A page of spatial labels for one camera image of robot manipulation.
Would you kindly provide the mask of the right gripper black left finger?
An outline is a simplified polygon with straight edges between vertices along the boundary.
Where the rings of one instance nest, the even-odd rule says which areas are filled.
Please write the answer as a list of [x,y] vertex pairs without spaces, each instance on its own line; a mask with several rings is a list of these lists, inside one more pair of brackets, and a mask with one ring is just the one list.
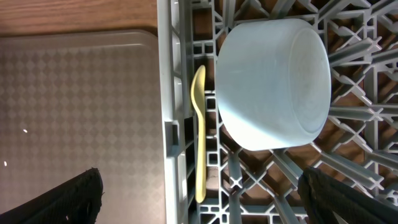
[[96,223],[101,210],[103,181],[91,168],[48,192],[1,214],[1,223]]

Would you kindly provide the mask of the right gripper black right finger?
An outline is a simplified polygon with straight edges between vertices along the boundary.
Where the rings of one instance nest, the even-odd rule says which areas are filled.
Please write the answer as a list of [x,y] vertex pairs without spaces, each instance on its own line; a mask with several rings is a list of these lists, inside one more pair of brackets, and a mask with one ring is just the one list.
[[397,223],[397,209],[368,197],[308,167],[298,179],[298,194],[310,223],[338,224],[338,217],[350,224]]

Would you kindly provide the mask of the pale yellow plastic spoon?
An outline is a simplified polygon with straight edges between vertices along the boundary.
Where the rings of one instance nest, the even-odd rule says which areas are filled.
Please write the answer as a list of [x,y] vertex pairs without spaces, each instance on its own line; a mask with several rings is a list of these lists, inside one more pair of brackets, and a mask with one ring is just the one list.
[[192,80],[190,98],[198,120],[197,166],[195,200],[202,203],[206,196],[206,120],[205,120],[205,75],[204,65],[199,66]]

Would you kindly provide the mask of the light blue rice bowl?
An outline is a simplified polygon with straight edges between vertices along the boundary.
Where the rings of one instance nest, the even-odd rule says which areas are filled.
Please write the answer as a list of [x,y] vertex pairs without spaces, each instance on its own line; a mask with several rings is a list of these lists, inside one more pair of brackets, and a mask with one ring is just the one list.
[[322,131],[331,104],[325,46],[301,19],[242,23],[221,46],[215,91],[224,126],[241,147],[306,145]]

